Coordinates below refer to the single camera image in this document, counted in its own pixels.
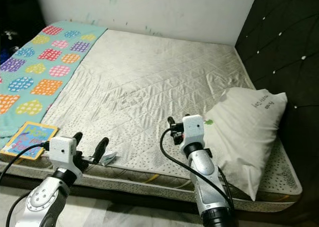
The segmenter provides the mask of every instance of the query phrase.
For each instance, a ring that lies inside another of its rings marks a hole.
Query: white robotic arm
[[[182,123],[175,123],[169,117],[171,136],[174,143],[179,144],[182,154],[188,160],[188,165],[199,175],[190,173],[195,187],[195,198],[200,216],[205,227],[234,227],[236,226],[233,204],[229,204],[225,191],[218,179],[219,168],[212,162],[209,149],[204,149],[204,126],[200,115],[183,117]]]
[[[55,167],[52,176],[47,177],[31,191],[26,200],[22,218],[15,227],[54,227],[62,212],[70,187],[82,178],[89,163],[96,164],[105,152],[109,142],[103,138],[92,157],[83,157],[76,146],[82,137],[53,137],[49,144],[49,159]]]

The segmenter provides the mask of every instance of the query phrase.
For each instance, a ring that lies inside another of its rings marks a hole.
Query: mattress cover
[[[59,136],[83,132],[78,149],[88,156],[107,136],[108,167],[91,166],[79,183],[135,194],[195,202],[189,173],[160,152],[167,117],[203,115],[231,87],[253,88],[233,47],[108,30],[92,47],[42,123]],[[185,162],[169,135],[167,152]],[[49,162],[23,162],[12,174],[37,177]],[[292,205],[302,191],[279,140],[268,162],[257,201],[232,187],[237,209],[275,212]]]

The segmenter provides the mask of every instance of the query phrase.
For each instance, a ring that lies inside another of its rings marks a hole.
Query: black tufted headboard
[[[295,210],[319,211],[319,0],[255,0],[236,49],[256,89],[286,92],[279,136],[302,183]]]

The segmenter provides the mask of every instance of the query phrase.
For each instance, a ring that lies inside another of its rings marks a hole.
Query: teal polka dot blanket
[[[26,121],[41,122],[105,30],[75,22],[54,23],[0,66],[0,149]]]

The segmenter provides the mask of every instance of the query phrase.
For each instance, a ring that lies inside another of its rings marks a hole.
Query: white pillow
[[[230,88],[205,115],[204,141],[213,161],[253,201],[286,104],[285,93]]]

